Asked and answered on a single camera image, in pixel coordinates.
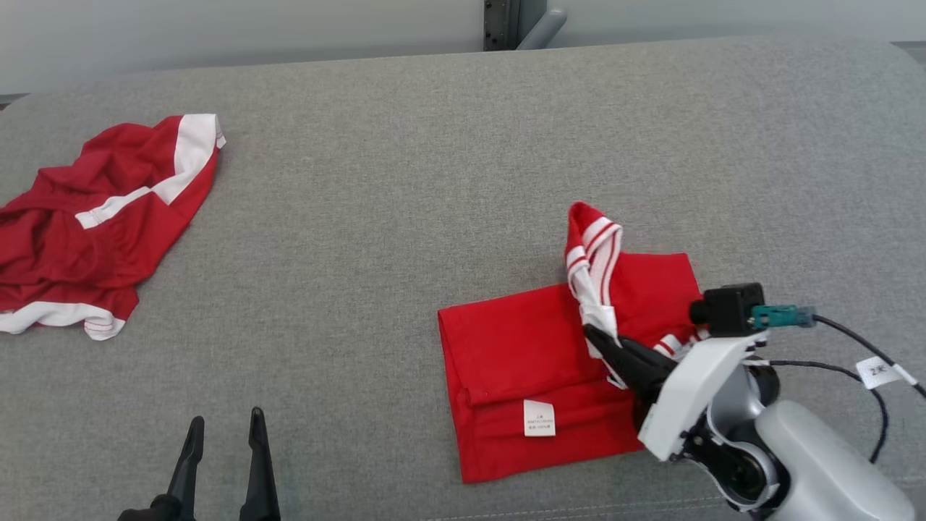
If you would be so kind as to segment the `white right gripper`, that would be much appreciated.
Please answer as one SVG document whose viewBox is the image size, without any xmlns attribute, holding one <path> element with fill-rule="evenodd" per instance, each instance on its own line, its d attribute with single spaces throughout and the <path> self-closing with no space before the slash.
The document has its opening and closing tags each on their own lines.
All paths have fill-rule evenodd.
<svg viewBox="0 0 926 521">
<path fill-rule="evenodd" d="M 711 337 L 695 343 L 677 365 L 664 354 L 629 337 L 611 336 L 593 324 L 585 324 L 583 333 L 639 399 L 657 399 L 642 422 L 638 439 L 662 462 L 682 450 L 682 433 L 694 428 L 734 370 L 741 368 L 747 350 L 768 339 L 766 331 Z"/>
</svg>

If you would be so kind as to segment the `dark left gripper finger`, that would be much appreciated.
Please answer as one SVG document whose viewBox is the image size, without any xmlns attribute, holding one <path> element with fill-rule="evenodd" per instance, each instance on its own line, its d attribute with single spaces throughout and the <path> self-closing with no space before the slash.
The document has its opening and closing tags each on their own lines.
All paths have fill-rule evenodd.
<svg viewBox="0 0 926 521">
<path fill-rule="evenodd" d="M 195 520 L 197 467 L 204 453 L 205 420 L 195 416 L 188 428 L 171 484 L 153 501 L 156 520 Z"/>
<path fill-rule="evenodd" d="M 281 520 L 267 423 L 264 411 L 260 407 L 255 407 L 251 412 L 248 444 L 252 457 L 246 499 L 240 509 L 240 519 Z"/>
</svg>

